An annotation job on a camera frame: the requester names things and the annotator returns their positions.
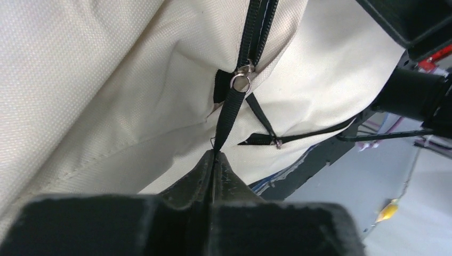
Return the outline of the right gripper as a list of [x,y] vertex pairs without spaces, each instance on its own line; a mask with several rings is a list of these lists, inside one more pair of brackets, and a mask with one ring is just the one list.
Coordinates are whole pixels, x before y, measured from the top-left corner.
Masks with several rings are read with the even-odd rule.
[[451,1],[359,0],[357,3],[414,61],[451,44]]

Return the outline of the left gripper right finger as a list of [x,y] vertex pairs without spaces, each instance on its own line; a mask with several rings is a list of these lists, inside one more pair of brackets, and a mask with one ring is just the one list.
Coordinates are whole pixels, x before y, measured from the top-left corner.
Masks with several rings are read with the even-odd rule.
[[365,255],[359,230],[341,205],[233,200],[236,178],[223,153],[213,169],[208,255]]

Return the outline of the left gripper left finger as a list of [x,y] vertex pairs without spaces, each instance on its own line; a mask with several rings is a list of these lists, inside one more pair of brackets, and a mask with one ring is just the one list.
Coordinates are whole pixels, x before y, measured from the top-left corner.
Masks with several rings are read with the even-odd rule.
[[38,196],[21,209],[1,255],[204,255],[214,152],[158,195]]

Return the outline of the beige canvas backpack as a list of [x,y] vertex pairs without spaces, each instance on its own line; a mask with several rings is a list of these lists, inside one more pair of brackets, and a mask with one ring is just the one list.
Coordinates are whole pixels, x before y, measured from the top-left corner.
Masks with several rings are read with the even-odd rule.
[[356,1],[1,1],[1,233],[47,193],[160,192],[211,148],[253,11],[250,75],[278,149],[243,104],[223,152],[246,183],[343,131],[404,50]]

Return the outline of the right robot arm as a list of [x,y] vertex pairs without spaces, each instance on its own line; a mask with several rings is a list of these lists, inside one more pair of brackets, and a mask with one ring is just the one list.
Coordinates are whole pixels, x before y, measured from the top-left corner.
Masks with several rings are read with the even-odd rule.
[[[360,6],[400,46],[409,59],[421,63],[451,44],[451,1],[359,1]],[[372,111],[384,111],[422,122],[422,130],[375,136],[343,137],[369,141],[436,135],[451,138],[451,74],[419,73],[397,66],[376,99]]]

